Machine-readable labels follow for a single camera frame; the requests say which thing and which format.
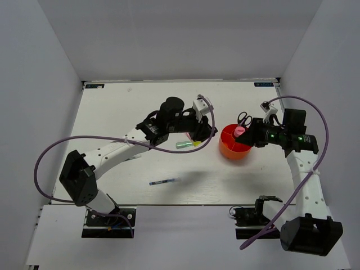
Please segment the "black handled scissors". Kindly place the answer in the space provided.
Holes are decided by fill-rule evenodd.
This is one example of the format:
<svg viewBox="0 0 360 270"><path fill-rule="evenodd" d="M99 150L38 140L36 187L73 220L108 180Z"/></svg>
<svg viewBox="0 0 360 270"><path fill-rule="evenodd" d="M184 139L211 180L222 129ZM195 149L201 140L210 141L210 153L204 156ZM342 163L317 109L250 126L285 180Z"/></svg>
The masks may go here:
<svg viewBox="0 0 360 270"><path fill-rule="evenodd" d="M246 111L239 113L237 117L237 125L241 127L248 127L253 120L253 117L250 116Z"/></svg>

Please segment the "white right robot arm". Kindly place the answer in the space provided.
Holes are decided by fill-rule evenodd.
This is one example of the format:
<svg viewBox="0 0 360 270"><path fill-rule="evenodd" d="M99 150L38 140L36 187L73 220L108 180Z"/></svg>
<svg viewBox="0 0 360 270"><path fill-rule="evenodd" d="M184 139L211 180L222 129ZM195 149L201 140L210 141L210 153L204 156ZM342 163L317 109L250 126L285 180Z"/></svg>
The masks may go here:
<svg viewBox="0 0 360 270"><path fill-rule="evenodd" d="M318 167L325 154L319 152L315 136L306 133L305 110L285 110L282 122L278 121L277 109L272 105L263 107L263 111L265 116L253 118L246 132L236 135L236 142L258 148L280 146L295 190L286 202L263 195L256 199L251 212L238 210L238 218L265 224L240 249L279 230L285 251L325 257L343 234L342 223L333 220L323 197Z"/></svg>

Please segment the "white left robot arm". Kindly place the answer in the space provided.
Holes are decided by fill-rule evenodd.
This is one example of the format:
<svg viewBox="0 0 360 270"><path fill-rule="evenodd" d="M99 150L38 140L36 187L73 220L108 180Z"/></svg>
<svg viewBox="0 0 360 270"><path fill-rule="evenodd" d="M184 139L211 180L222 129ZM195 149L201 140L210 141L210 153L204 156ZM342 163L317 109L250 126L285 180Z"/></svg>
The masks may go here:
<svg viewBox="0 0 360 270"><path fill-rule="evenodd" d="M158 110L148 116L122 138L111 138L95 150L70 152L60 173L60 183L76 206L98 212L106 224L119 218L116 202L102 192L97 181L109 170L132 156L149 150L160 151L172 133L188 133L193 141L207 145L217 130L212 103L199 95L189 109L178 97L168 97Z"/></svg>

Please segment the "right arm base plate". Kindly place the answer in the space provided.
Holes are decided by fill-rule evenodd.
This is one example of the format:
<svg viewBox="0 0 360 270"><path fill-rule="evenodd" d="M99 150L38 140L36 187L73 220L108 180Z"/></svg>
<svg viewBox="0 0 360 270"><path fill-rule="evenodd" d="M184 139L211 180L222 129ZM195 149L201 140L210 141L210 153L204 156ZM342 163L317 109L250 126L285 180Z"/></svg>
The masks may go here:
<svg viewBox="0 0 360 270"><path fill-rule="evenodd" d="M265 201L282 202L275 196L259 196L251 207L235 205L230 207L229 215L235 220L237 240L248 240L255 236L270 221L263 215Z"/></svg>

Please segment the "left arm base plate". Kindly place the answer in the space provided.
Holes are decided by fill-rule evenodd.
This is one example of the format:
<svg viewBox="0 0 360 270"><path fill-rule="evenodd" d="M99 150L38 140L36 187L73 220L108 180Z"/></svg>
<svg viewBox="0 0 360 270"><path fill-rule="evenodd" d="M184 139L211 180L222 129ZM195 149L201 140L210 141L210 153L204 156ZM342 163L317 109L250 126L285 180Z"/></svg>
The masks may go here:
<svg viewBox="0 0 360 270"><path fill-rule="evenodd" d="M121 217L103 217L87 210L82 229L83 239L132 239L136 225L136 207L125 207L118 210L129 224Z"/></svg>

